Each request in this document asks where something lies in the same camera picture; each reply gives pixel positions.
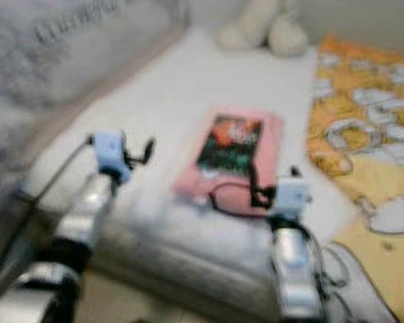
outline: black cable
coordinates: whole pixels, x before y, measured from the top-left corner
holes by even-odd
[[[331,297],[331,295],[334,295],[340,302],[340,304],[343,306],[345,315],[346,315],[346,322],[353,322],[353,313],[350,310],[350,307],[346,304],[345,300],[340,296],[340,294],[338,294],[338,292],[333,291],[333,292],[328,292],[325,289],[325,282],[323,281],[323,279],[328,279],[328,281],[330,282],[330,284],[332,284],[333,286],[338,286],[338,287],[343,287],[345,285],[344,281],[334,281],[326,272],[325,270],[325,262],[323,260],[323,254],[322,254],[322,248],[321,245],[319,244],[317,238],[314,236],[314,234],[307,229],[306,227],[304,227],[302,224],[300,223],[294,223],[294,227],[296,227],[297,229],[299,229],[300,231],[302,231],[304,233],[304,235],[308,238],[308,241],[311,243],[311,245],[313,246],[313,250],[316,252],[316,259],[318,262],[318,274],[316,274],[316,278],[319,282],[319,289],[322,295],[322,303],[325,304],[325,301],[328,301]]]
[[[55,182],[59,179],[59,177],[63,174],[63,172],[67,169],[69,164],[75,159],[75,157],[82,151],[82,149],[88,144],[92,142],[92,138],[89,137],[88,140],[84,141],[83,143],[79,144],[78,147],[75,148],[75,150],[69,155],[69,157],[66,158],[64,163],[60,166],[60,168],[55,172],[54,176],[48,181],[48,183],[45,185],[45,187],[40,191],[36,197],[33,199],[30,199],[28,208],[26,212],[24,213],[21,221],[17,224],[16,228],[10,235],[9,239],[6,241],[1,253],[0,253],[0,273],[3,270],[3,267],[5,266],[7,257],[9,256],[9,253],[18,238],[18,236],[23,232],[23,230],[26,228],[28,222],[30,221],[31,217],[34,214],[34,211],[36,210],[36,206],[42,200],[42,198],[45,196],[45,194],[51,189],[51,187],[55,184]]]
[[[344,263],[344,260],[331,248],[325,247],[324,250],[328,252],[340,265],[341,271],[343,272],[343,278],[338,279],[334,281],[332,277],[330,277],[327,273],[325,273],[325,278],[329,281],[329,283],[336,287],[336,288],[342,288],[347,285],[348,282],[350,282],[350,273],[347,269],[347,265]]]

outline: white bedsheet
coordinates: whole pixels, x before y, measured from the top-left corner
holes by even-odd
[[[313,202],[304,223],[322,242],[357,214],[347,197],[306,157],[306,127],[311,108],[316,49],[295,59],[266,50],[224,52],[212,37],[192,27],[183,39],[139,74],[93,103],[42,154],[28,176],[36,194],[85,134],[123,129],[133,153],[153,135],[152,161],[137,168],[119,190],[112,217],[192,254],[265,276],[269,230],[264,221],[240,220],[174,200],[169,186],[187,163],[210,106],[250,106],[284,118],[279,173],[297,165],[310,184]],[[83,179],[95,170],[87,149],[45,197],[44,207],[64,209]]]

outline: yellow patterned fabric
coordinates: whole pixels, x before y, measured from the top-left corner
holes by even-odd
[[[404,57],[329,36],[319,48],[307,151],[362,208],[335,240],[404,322]]]

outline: white plush toy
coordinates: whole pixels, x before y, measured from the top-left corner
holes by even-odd
[[[268,39],[275,55],[290,57],[305,52],[308,37],[297,23],[297,0],[248,0],[242,13],[217,35],[225,48],[248,50]]]

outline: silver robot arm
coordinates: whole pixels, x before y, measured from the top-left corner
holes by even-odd
[[[310,261],[309,237],[299,224],[309,198],[308,186],[301,177],[280,178],[275,206],[269,210],[268,222],[273,232],[271,259],[284,322],[326,320]]]
[[[130,180],[135,164],[146,164],[154,141],[143,158],[125,150],[124,134],[99,131],[92,137],[98,174],[90,176],[60,220],[50,247],[0,298],[0,323],[72,322],[79,299],[81,275],[100,238],[117,188]]]

